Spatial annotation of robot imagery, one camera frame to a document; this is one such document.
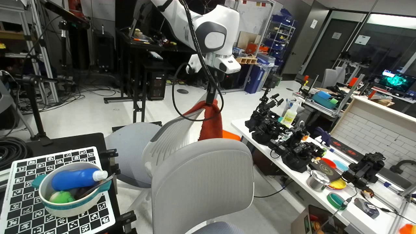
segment red towel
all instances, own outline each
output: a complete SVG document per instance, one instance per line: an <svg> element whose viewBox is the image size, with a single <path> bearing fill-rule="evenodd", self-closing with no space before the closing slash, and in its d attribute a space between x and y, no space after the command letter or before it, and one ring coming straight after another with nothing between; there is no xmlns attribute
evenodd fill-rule
<svg viewBox="0 0 416 234"><path fill-rule="evenodd" d="M223 120L221 118L220 109L218 108L218 101L215 99L211 106L206 105L205 101L198 102L194 107L187 111L184 115L188 115L201 108L205 109L204 119L215 116L212 119L202 122L201 134L198 141L222 138L223 137Z"/></svg>

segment white brick wall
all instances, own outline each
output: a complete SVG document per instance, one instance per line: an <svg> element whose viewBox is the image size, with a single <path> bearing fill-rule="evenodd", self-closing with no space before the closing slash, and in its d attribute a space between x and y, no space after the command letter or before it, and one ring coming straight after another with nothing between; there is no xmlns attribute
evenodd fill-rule
<svg viewBox="0 0 416 234"><path fill-rule="evenodd" d="M416 141L382 127L369 119L348 112L331 133L337 140L362 154L380 152L390 169L401 160L416 161ZM402 165L401 176L416 182L416 165Z"/></svg>

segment blue plastic bottle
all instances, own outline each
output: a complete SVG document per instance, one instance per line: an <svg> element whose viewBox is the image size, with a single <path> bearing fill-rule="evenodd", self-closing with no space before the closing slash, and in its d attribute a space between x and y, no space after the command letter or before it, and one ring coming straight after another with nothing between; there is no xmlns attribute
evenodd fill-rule
<svg viewBox="0 0 416 234"><path fill-rule="evenodd" d="M86 168L76 171L58 172L51 181L55 191L64 191L73 188L89 187L97 184L97 181L108 177L106 171L97 168Z"/></svg>

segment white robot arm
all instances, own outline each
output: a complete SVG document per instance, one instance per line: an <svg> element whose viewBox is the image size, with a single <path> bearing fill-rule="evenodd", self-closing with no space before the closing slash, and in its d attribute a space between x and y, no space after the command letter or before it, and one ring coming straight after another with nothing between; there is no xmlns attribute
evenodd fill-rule
<svg viewBox="0 0 416 234"><path fill-rule="evenodd" d="M169 23L175 37L195 49L189 32L185 8L179 0L151 0ZM233 45L237 37L240 14L231 8L217 5L207 14L190 11L201 52L206 54L205 63L226 74L238 72L240 64L233 57ZM198 71L201 64L197 55L192 55L189 65Z"/></svg>

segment blue recycling bin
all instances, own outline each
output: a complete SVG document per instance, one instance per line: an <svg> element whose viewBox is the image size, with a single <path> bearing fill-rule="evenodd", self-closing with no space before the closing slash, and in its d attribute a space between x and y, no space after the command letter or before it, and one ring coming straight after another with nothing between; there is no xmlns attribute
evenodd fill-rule
<svg viewBox="0 0 416 234"><path fill-rule="evenodd" d="M258 65L253 66L251 69L250 76L248 77L247 84L245 85L244 91L248 93L255 93L257 91L265 73L265 69L263 67L266 68L269 65L269 62L266 62L261 58L258 58L257 62Z"/></svg>

